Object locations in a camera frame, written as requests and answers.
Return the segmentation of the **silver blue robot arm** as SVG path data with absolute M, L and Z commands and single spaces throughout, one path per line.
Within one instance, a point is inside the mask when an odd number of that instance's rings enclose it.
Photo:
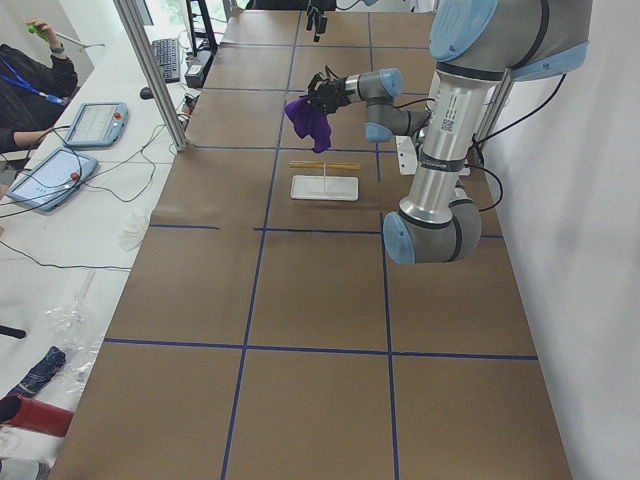
M 431 111 L 394 106 L 403 91 L 395 68 L 333 77 L 318 73 L 309 103 L 323 114 L 365 102 L 369 141 L 414 138 L 417 167 L 409 194 L 383 222 L 398 264 L 461 260 L 481 235 L 479 210 L 459 182 L 490 88 L 506 73 L 529 81 L 566 74 L 586 57 L 589 1 L 446 1 L 436 11 L 429 50 L 438 83 Z

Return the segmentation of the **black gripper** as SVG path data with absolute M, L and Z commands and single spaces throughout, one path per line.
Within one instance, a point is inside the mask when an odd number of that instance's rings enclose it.
M 306 30 L 313 33 L 313 41 L 319 42 L 326 32 L 326 11 L 336 10 L 336 0 L 309 0 L 307 3 Z
M 349 105 L 346 80 L 346 77 L 330 79 L 321 72 L 316 73 L 308 84 L 307 93 L 319 97 L 310 97 L 308 103 L 324 115 L 332 114 L 340 107 Z

